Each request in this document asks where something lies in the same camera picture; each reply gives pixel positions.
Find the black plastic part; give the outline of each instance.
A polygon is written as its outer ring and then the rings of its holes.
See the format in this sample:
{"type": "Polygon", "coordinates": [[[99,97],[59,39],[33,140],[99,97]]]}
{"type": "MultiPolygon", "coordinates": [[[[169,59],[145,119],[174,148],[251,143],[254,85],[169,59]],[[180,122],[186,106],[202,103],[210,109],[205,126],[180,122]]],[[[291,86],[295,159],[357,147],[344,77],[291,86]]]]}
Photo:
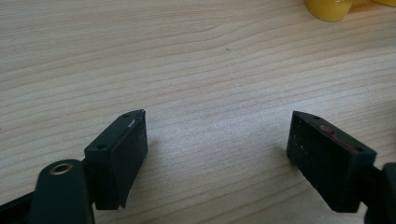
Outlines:
{"type": "Polygon", "coordinates": [[[80,161],[57,161],[40,172],[28,223],[94,223],[80,161]]]}
{"type": "Polygon", "coordinates": [[[24,224],[30,210],[33,192],[0,206],[0,223],[24,224]]]}
{"type": "Polygon", "coordinates": [[[358,210],[359,181],[375,151],[325,119],[294,111],[287,154],[332,210],[358,210]]]}
{"type": "Polygon", "coordinates": [[[125,207],[148,153],[145,114],[136,110],[119,116],[84,149],[83,162],[96,209],[125,207]]]}

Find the yellow object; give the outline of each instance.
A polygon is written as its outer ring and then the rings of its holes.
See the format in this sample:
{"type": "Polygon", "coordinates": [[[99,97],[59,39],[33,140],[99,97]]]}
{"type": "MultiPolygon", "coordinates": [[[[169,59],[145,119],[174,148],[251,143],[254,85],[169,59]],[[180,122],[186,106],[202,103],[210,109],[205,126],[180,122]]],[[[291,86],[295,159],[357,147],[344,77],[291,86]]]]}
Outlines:
{"type": "Polygon", "coordinates": [[[374,1],[390,7],[396,7],[396,0],[374,0],[374,1]]]}
{"type": "Polygon", "coordinates": [[[340,21],[352,6],[352,0],[304,0],[308,10],[323,21],[340,21]]]}

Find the small hole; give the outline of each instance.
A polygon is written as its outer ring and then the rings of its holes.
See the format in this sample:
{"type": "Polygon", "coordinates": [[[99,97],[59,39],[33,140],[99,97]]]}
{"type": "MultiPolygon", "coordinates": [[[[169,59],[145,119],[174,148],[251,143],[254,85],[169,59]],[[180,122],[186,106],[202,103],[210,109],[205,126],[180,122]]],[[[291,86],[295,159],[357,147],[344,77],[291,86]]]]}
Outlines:
{"type": "Polygon", "coordinates": [[[105,149],[107,148],[107,144],[101,144],[96,147],[97,149],[105,149]]]}
{"type": "Polygon", "coordinates": [[[63,163],[53,167],[49,173],[52,175],[62,175],[67,173],[69,170],[73,168],[73,165],[70,163],[63,163]]]}
{"type": "Polygon", "coordinates": [[[363,149],[361,149],[361,147],[354,147],[356,150],[358,151],[363,151],[363,149]]]}

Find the wood grain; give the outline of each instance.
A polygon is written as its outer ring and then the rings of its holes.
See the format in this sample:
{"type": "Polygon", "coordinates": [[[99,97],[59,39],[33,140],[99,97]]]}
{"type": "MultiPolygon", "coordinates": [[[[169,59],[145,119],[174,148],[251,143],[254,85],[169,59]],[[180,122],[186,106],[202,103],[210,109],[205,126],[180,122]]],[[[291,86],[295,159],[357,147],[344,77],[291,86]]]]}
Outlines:
{"type": "Polygon", "coordinates": [[[293,110],[396,161],[396,8],[336,23],[303,1],[0,2],[0,203],[147,110],[127,207],[97,223],[362,223],[335,214],[285,154],[293,110]]]}

